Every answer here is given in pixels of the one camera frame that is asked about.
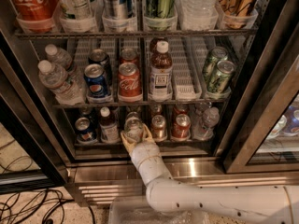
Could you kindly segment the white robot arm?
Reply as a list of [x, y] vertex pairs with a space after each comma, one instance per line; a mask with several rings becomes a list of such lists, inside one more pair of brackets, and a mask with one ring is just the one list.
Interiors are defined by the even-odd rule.
[[146, 187], [149, 206], [161, 213], [200, 209], [254, 224], [299, 224], [298, 186], [199, 188], [173, 178], [146, 125], [121, 140]]

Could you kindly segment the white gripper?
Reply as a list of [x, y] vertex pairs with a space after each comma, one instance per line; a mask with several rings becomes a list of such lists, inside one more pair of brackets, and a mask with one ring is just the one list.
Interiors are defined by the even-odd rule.
[[147, 186], [159, 177], [171, 179], [172, 176], [164, 164], [159, 147], [154, 143], [150, 129], [146, 124], [143, 124], [143, 129], [142, 140], [147, 142], [136, 144], [136, 141], [128, 138], [124, 132], [121, 132], [121, 140], [144, 185]]

